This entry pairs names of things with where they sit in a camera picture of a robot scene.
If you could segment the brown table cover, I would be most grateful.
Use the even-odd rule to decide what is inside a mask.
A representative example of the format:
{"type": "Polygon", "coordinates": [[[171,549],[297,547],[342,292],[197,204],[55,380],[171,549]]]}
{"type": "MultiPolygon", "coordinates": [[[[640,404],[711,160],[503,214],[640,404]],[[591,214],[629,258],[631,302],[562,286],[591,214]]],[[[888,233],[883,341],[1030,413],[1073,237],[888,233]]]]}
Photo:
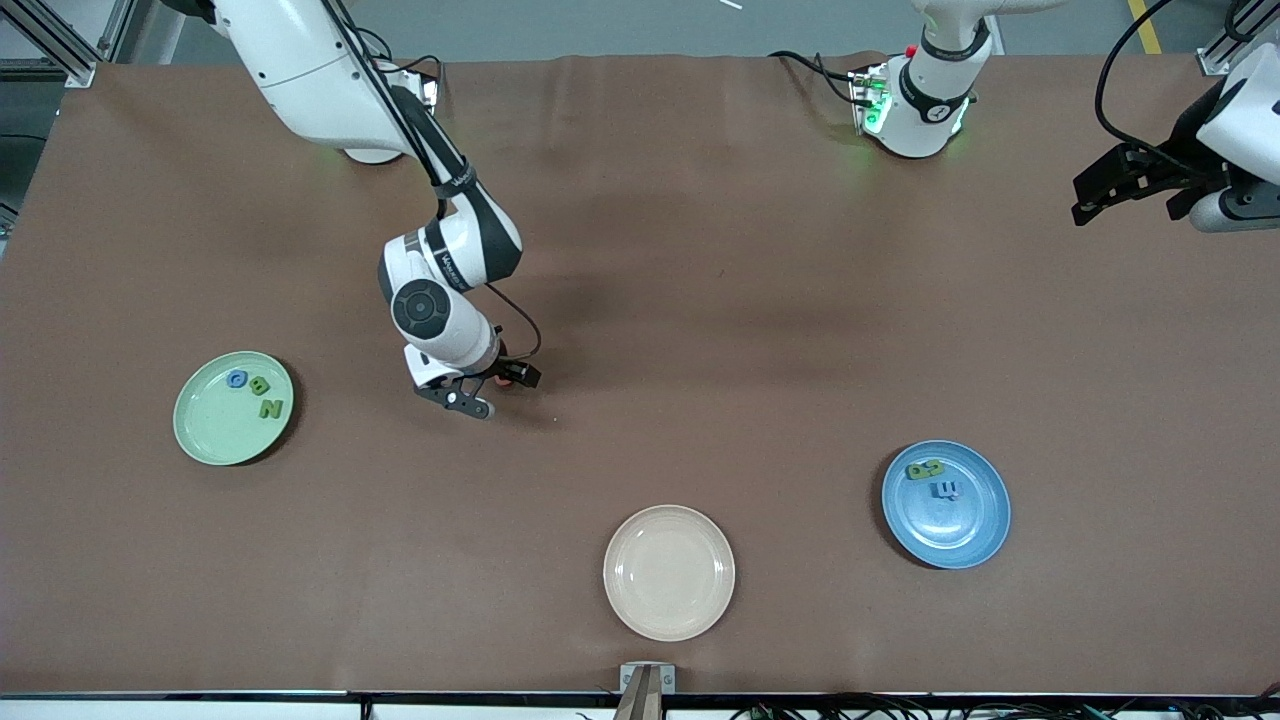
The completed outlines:
{"type": "Polygon", "coordinates": [[[293,136],[239,67],[106,65],[63,100],[0,261],[0,691],[1253,694],[1280,682],[1280,233],[1157,199],[1070,217],[1097,60],[1002,56],[941,158],[768,59],[453,64],[442,113],[524,236],[535,391],[415,396],[376,281],[431,192],[293,136]],[[207,361],[294,411],[212,466],[207,361]],[[892,537],[924,439],[1012,503],[987,562],[892,537]],[[737,568],[691,641],[603,587],[634,512],[737,568]]]}

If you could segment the beige round plate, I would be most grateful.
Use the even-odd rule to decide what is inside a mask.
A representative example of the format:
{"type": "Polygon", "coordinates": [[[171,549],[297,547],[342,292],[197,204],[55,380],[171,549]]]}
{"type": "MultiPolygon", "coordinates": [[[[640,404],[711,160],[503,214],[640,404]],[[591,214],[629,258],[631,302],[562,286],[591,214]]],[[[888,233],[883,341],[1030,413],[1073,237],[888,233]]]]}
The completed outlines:
{"type": "Polygon", "coordinates": [[[663,503],[617,527],[602,579],[614,615],[631,632],[678,643],[705,634],[724,616],[737,568],[727,536],[709,516],[663,503]]]}

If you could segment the green round plate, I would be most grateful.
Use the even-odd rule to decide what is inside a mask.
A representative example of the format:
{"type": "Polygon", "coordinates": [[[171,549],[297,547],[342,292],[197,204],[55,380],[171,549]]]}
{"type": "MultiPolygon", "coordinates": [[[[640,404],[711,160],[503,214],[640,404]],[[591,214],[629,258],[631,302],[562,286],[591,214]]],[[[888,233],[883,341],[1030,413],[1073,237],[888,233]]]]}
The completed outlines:
{"type": "Polygon", "coordinates": [[[253,461],[284,436],[294,411],[294,384],[285,365],[257,351],[234,351],[205,363],[179,391],[172,427],[179,447],[193,460],[212,466],[253,461]],[[255,396],[246,386],[233,389],[225,377],[232,369],[265,377],[271,388],[255,396]],[[264,398],[283,398],[280,419],[260,419],[264,398]]]}

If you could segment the blue round plate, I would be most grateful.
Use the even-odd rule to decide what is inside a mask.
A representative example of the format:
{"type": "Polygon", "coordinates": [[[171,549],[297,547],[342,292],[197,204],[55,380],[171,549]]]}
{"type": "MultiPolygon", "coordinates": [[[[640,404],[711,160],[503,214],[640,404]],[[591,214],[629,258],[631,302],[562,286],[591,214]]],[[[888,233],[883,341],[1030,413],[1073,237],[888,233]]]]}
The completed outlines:
{"type": "Polygon", "coordinates": [[[965,570],[991,560],[1012,529],[1012,503],[998,469],[982,454],[951,439],[924,439],[901,450],[884,470],[879,502],[892,537],[915,560],[943,570],[965,570]],[[910,462],[938,459],[945,473],[927,480],[908,477],[910,462]],[[955,480],[956,501],[934,498],[931,484],[955,480]]]}

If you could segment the grey metal bracket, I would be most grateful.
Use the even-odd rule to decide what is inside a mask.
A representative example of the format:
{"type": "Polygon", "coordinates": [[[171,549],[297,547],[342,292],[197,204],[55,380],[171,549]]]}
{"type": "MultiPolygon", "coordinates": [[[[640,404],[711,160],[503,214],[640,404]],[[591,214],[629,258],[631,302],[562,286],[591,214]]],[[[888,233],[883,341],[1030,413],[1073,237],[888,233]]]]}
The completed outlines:
{"type": "Polygon", "coordinates": [[[632,676],[640,673],[644,667],[653,669],[652,675],[657,678],[662,694],[676,694],[678,692],[677,673],[673,664],[645,660],[626,662],[620,666],[618,694],[623,694],[626,692],[631,684],[632,676]]]}

